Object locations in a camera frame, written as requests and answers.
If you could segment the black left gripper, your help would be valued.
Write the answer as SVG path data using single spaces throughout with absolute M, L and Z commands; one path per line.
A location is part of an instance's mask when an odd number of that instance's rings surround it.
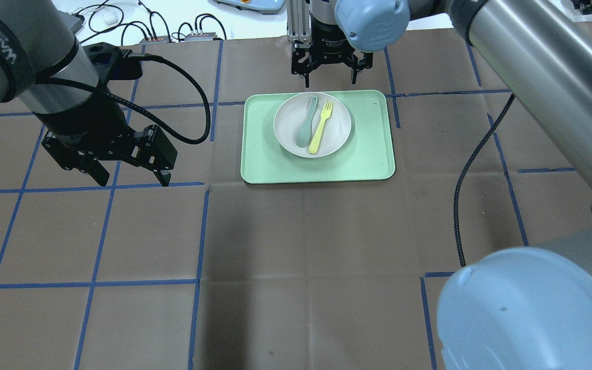
M 129 127 L 122 112 L 42 114 L 48 132 L 42 146 L 63 168 L 77 169 L 105 187 L 109 173 L 100 161 L 125 161 L 152 171 L 162 187 L 171 183 L 178 152 L 164 131 L 151 124 Z

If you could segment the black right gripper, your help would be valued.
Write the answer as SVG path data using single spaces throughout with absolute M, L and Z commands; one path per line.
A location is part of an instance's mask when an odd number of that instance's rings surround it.
M 364 52 L 359 58 L 338 25 L 322 23 L 315 18 L 311 18 L 310 25 L 311 42 L 293 41 L 291 57 L 291 73 L 303 76 L 306 89 L 310 88 L 310 73 L 321 65 L 348 66 L 352 85 L 357 83 L 360 71 L 372 68 L 373 53 Z

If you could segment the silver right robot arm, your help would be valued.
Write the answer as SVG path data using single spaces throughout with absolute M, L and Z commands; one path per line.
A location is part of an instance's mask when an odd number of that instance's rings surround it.
M 298 314 L 265 349 L 271 369 L 446 368 L 437 331 L 490 318 L 446 297 L 459 268 L 453 188 L 474 147 L 507 103 L 506 85 L 454 30 L 409 30 L 376 54 L 359 84 L 344 65 L 311 73 L 310 89 L 388 89 L 395 107 L 395 176 L 383 182 L 301 187 L 295 236 L 308 264 L 284 308 Z M 468 265 L 512 246 L 538 246 L 592 228 L 589 187 L 529 111 L 512 103 L 464 180 L 460 229 Z

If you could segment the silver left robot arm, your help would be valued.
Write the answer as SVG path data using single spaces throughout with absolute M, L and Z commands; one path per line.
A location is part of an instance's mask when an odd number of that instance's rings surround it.
M 110 93 L 111 80 L 142 77 L 142 62 L 169 66 L 202 98 L 199 138 L 179 134 L 160 118 Z M 164 57 L 100 43 L 83 46 L 50 1 L 0 1 L 0 104 L 16 98 L 46 126 L 42 146 L 64 170 L 108 183 L 102 161 L 124 161 L 152 172 L 167 187 L 178 151 L 171 142 L 197 145 L 211 133 L 204 89 Z

